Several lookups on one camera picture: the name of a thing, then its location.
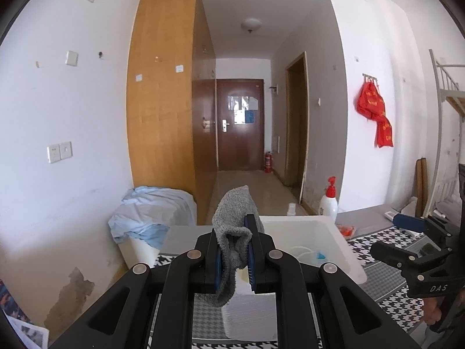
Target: blue poster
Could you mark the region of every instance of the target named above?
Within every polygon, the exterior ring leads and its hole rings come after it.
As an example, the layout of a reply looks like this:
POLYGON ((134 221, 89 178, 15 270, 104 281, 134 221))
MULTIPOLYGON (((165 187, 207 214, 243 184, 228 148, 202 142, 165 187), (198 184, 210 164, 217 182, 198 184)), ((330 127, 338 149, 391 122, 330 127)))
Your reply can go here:
POLYGON ((255 114, 253 110, 246 110, 246 123, 254 123, 255 122, 255 114))

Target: dark red door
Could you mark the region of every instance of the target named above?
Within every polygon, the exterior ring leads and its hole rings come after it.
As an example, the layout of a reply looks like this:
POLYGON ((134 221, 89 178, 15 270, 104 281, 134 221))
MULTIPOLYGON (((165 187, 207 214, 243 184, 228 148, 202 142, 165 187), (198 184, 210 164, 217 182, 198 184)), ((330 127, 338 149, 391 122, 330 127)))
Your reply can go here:
POLYGON ((220 171, 263 168, 263 80, 217 80, 220 171))

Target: door frame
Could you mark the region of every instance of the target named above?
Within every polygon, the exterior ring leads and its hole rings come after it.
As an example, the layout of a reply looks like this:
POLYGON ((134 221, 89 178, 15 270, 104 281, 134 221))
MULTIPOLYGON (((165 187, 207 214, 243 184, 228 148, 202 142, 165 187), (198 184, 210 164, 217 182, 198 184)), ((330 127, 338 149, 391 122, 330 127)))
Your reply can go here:
POLYGON ((307 138, 306 138, 306 143, 305 143, 305 164, 304 164, 304 174, 302 177, 302 184, 301 184, 301 193, 299 195, 298 203, 300 204, 302 202, 302 196, 304 193, 304 184, 305 184, 305 178, 307 176, 307 167, 308 167, 308 145, 309 145, 309 140, 310 140, 310 89, 308 86, 308 63, 307 63, 307 51, 302 52, 299 56, 297 56, 290 64, 286 67, 285 69, 285 80, 286 80, 286 156, 285 156, 285 167, 284 167, 284 180, 287 182, 288 181, 288 173, 289 173, 289 152, 290 152, 290 147, 289 147, 289 136, 290 136, 290 122, 291 122, 291 111, 289 109, 289 101, 291 98, 291 95, 289 93, 290 88, 289 88, 289 69, 295 65, 299 60, 304 61, 304 76, 305 76, 305 88, 306 88, 306 94, 307 94, 307 138))
MULTIPOLYGON (((260 114, 261 114, 261 117, 262 117, 262 120, 261 120, 261 125, 260 125, 260 131, 263 135, 261 135, 261 140, 260 140, 260 147, 261 147, 261 152, 263 153, 263 156, 262 156, 262 159, 261 159, 261 163, 260 163, 260 167, 263 168, 264 167, 264 135, 265 135, 265 132, 264 132, 264 80, 263 79, 216 79, 215 80, 215 102, 216 102, 216 110, 217 110, 217 114, 216 114, 216 136, 218 138, 219 136, 219 129, 220 127, 222 127, 222 125, 220 124, 220 111, 219 111, 219 107, 220 107, 220 104, 218 102, 218 98, 219 98, 219 94, 218 94, 218 84, 221 82, 221 81, 227 81, 227 82, 237 82, 237 83, 242 83, 242 82, 247 82, 247 81, 254 81, 254 82, 257 82, 260 84, 260 96, 262 98, 262 103, 259 104, 259 111, 260 111, 260 114)), ((217 152, 217 161, 218 161, 218 171, 219 171, 219 143, 218 143, 218 140, 216 142, 216 152, 217 152)))

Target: wooden wardrobe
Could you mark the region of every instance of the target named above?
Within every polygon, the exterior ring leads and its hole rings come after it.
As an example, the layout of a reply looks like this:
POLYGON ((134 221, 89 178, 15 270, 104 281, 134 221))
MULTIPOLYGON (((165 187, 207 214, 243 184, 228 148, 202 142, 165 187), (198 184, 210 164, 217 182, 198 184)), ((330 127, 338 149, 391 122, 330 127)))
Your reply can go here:
POLYGON ((217 174, 214 70, 202 0, 140 0, 127 69, 134 186, 191 193, 199 225, 217 174))

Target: silver rivet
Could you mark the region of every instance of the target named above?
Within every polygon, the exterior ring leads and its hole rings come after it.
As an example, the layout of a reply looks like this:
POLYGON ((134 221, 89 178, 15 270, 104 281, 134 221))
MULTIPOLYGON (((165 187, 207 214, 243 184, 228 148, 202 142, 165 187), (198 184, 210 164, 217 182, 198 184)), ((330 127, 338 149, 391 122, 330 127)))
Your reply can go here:
POLYGON ((192 260, 196 260, 197 258, 200 258, 201 255, 202 255, 202 252, 198 251, 197 249, 192 249, 192 251, 187 252, 187 256, 192 260))
POLYGON ((272 251, 270 251, 270 253, 268 253, 268 255, 277 260, 277 259, 280 259, 282 256, 283 256, 283 253, 281 251, 278 251, 277 249, 273 249, 272 251))
POLYGON ((334 274, 335 272, 338 271, 338 267, 331 262, 324 264, 323 270, 329 274, 334 274))
POLYGON ((147 270, 147 265, 145 264, 137 264, 134 265, 133 272, 134 274, 144 274, 147 270))

